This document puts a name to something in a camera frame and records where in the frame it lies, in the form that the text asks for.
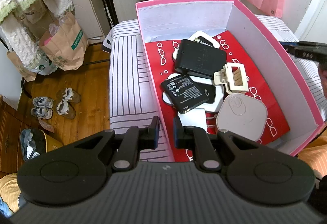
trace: gray lid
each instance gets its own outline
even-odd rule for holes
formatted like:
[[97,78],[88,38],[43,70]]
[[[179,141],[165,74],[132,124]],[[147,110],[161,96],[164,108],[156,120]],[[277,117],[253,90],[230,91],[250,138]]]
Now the gray lid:
[[218,130],[226,129],[252,141],[257,141],[267,120],[263,102],[241,93],[226,97],[217,116]]

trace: orange fabric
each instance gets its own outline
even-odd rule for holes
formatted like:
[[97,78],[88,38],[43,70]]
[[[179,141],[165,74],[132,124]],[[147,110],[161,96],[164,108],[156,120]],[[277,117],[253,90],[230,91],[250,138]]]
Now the orange fabric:
[[327,131],[308,144],[298,154],[298,158],[313,170],[320,172],[322,176],[327,175]]

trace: towel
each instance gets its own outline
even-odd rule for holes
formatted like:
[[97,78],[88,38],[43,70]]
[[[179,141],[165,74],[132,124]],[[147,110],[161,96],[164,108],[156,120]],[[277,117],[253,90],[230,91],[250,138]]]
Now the towel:
[[43,2],[56,18],[72,12],[74,9],[72,0],[43,0]]
[[41,57],[37,45],[33,42],[22,23],[13,14],[9,14],[5,18],[0,28],[27,69],[32,70],[39,66]]

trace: black battery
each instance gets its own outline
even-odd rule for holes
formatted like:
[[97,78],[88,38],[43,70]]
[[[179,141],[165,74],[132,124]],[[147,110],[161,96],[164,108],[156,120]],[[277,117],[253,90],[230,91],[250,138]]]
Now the black battery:
[[214,46],[211,42],[209,42],[207,39],[205,39],[202,36],[195,38],[193,41],[204,44],[204,45],[208,45],[208,46],[211,46],[211,47]]
[[208,101],[206,103],[213,104],[215,102],[216,95],[216,87],[214,85],[204,84],[196,82],[199,86],[200,90],[204,92],[204,94],[208,97]]
[[161,87],[181,114],[187,113],[209,99],[186,74],[162,82]]
[[223,69],[227,53],[198,42],[182,40],[179,45],[175,70],[191,76],[213,79]]

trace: wooden floor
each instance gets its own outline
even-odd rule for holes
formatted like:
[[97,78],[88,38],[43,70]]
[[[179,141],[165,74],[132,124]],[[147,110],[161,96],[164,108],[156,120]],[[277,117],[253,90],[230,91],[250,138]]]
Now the wooden floor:
[[[84,63],[108,59],[110,54],[101,51],[101,45],[89,46],[85,53]],[[58,115],[55,106],[51,119],[46,120],[55,128],[53,137],[64,145],[85,138],[104,129],[109,129],[109,62],[82,66],[78,70],[56,72],[48,75],[37,75],[33,82],[26,83],[26,89],[33,98],[48,96],[56,99],[58,90],[72,87],[82,96],[78,104],[72,104],[76,111],[73,120]],[[32,99],[22,94],[18,111],[30,115]]]

